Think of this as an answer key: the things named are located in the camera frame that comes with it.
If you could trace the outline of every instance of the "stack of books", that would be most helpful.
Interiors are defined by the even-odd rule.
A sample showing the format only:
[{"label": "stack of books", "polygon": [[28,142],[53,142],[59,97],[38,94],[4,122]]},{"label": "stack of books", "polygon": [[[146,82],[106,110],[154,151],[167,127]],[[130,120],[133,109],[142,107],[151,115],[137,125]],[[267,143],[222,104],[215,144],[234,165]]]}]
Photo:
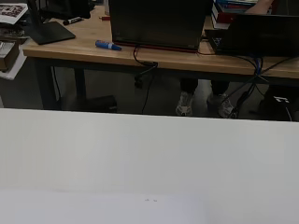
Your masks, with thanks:
[{"label": "stack of books", "polygon": [[258,0],[213,0],[212,21],[215,29],[228,29],[235,15],[245,13]]}]

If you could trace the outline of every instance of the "person's leg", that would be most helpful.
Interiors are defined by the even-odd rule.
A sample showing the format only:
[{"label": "person's leg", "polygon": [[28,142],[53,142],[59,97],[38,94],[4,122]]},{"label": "person's leg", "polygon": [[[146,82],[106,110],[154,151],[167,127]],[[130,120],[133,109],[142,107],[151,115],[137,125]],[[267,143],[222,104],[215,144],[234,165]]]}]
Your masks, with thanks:
[{"label": "person's leg", "polygon": [[212,93],[208,96],[206,103],[207,109],[210,111],[217,111],[218,114],[224,118],[230,118],[231,112],[234,109],[229,99],[225,102],[227,91],[230,82],[228,81],[211,81],[212,84]]},{"label": "person's leg", "polygon": [[211,81],[212,91],[214,95],[223,95],[230,86],[228,81]]},{"label": "person's leg", "polygon": [[197,86],[198,79],[183,78],[180,80],[181,94],[176,109],[176,113],[178,116],[192,116],[193,95]]},{"label": "person's leg", "polygon": [[185,91],[188,94],[194,94],[197,87],[198,87],[198,79],[182,78],[180,80],[180,90]]}]

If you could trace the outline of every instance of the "laptop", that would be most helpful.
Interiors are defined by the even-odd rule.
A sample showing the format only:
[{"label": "laptop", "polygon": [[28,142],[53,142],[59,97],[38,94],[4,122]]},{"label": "laptop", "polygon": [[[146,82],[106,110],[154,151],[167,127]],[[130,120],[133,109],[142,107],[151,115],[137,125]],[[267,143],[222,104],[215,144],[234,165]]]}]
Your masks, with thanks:
[{"label": "laptop", "polygon": [[113,42],[119,45],[197,51],[206,1],[111,0]]},{"label": "laptop", "polygon": [[90,10],[94,3],[90,0],[47,0],[46,7],[40,9],[44,18],[70,20],[75,17],[89,19]]},{"label": "laptop", "polygon": [[228,30],[206,30],[216,54],[285,56],[299,54],[299,17],[237,15]]}]

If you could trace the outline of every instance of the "jeans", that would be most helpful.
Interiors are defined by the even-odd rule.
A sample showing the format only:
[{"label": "jeans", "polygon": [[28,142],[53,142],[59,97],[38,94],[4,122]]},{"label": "jeans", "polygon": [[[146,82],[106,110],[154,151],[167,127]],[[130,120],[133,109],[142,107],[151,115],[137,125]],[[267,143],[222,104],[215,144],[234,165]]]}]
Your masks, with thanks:
[{"label": "jeans", "polygon": [[[224,94],[230,82],[228,81],[211,81],[212,90],[214,95],[222,95]],[[180,89],[182,91],[186,91],[189,94],[194,94],[196,88],[198,86],[198,79],[195,78],[183,78],[180,80]]]}]

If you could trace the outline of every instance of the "black laptop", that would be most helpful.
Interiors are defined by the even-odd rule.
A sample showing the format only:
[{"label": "black laptop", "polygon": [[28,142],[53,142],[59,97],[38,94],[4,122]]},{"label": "black laptop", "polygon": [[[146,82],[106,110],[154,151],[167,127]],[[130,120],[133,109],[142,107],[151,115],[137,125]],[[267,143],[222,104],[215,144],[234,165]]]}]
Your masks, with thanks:
[{"label": "black laptop", "polygon": [[109,0],[109,6],[114,43],[198,50],[206,0]]},{"label": "black laptop", "polygon": [[240,14],[228,30],[206,30],[216,54],[299,55],[299,17]]}]

